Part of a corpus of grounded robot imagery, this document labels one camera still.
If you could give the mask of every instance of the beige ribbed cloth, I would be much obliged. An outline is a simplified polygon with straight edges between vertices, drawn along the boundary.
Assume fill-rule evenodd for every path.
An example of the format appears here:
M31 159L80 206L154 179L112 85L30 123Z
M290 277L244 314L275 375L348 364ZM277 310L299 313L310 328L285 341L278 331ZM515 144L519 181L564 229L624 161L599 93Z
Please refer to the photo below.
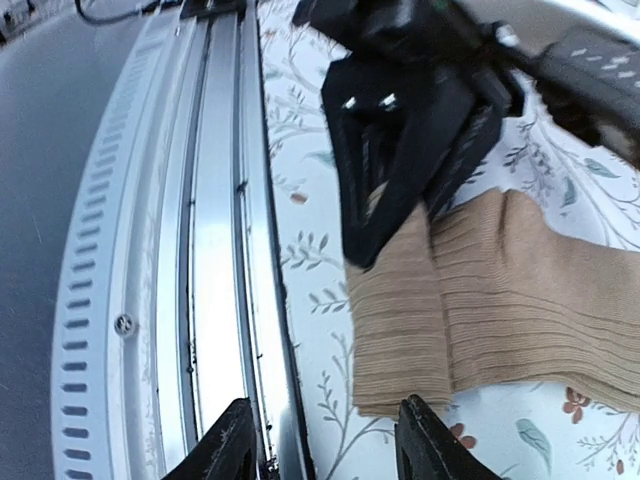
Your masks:
M640 254L551 231L523 193L490 190L430 235L419 205L374 268L348 267L347 280L362 414L521 380L640 411Z

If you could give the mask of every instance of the wire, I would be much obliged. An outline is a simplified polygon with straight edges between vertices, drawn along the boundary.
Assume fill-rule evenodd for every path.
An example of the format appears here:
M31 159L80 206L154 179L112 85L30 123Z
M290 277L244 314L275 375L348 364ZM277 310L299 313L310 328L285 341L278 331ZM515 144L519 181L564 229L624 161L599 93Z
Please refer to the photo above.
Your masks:
M121 15L116 15L114 17L106 17L106 18L96 18L88 15L82 6L82 0L74 0L76 5L76 12L78 12L78 16L82 18L89 25L113 25L114 23L121 22L123 20L127 20L128 18L139 17L145 13L152 12L156 8L160 6L160 0L153 0L152 2L144 5L136 7L135 10L131 10L129 12L123 13Z

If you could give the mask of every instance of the screw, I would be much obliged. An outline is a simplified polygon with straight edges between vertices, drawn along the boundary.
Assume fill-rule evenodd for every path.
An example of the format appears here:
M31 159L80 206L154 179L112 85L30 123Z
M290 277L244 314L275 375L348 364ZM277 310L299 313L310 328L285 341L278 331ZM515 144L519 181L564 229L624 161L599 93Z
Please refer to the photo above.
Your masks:
M387 95L379 103L380 107L382 107L386 112L392 112L396 108L398 108L398 99L396 98L395 93Z
M509 48L516 47L520 43L518 35L508 23L496 28L495 37L499 44Z
M113 326L116 329L116 333L122 338L128 338L132 336L136 331L135 322L126 313L118 316Z
M356 97L351 97L349 100L344 102L342 108L344 108L345 110L353 110L353 108L356 106L356 103Z

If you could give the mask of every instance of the metal bracket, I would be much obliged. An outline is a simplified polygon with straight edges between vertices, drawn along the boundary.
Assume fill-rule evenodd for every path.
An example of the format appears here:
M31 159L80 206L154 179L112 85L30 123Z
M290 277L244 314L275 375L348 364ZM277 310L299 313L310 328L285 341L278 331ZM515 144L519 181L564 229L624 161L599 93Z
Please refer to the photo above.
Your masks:
M246 0L186 0L180 12L180 19L212 18L225 13L237 13L242 19L246 9Z

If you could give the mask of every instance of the white floral fabric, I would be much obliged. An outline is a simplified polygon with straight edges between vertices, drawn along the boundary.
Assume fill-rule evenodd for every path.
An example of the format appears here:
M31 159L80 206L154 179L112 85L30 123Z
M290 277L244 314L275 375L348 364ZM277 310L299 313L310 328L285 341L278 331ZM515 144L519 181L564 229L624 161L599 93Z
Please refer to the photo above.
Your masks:
M615 7L617 0L607 0ZM270 160L288 321L319 480L396 478L393 423L351 402L353 332L340 246L336 171L320 87L344 51L290 19L297 0L260 5ZM557 128L532 86L526 114L454 199L526 192L556 231L640 250L640 178L610 152ZM456 396L452 432L504 479L640 478L640 417L555 383L487 386Z

